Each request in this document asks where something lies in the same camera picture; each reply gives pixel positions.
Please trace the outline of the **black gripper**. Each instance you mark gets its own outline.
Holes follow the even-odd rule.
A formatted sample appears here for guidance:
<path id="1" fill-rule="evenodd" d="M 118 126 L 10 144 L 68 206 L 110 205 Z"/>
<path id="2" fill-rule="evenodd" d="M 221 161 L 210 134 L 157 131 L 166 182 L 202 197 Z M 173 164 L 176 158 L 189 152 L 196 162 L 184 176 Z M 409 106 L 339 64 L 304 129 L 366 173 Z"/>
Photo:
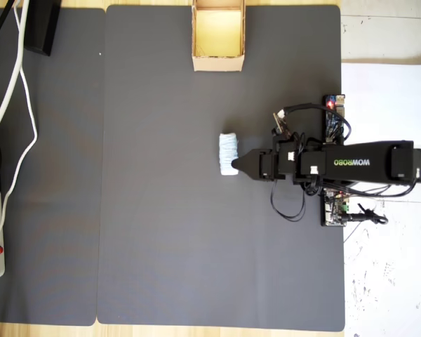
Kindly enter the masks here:
<path id="1" fill-rule="evenodd" d="M 232 168 L 253 180 L 285 180 L 295 172 L 297 145 L 291 140 L 274 138 L 272 149 L 253 149 L 231 162 Z"/>

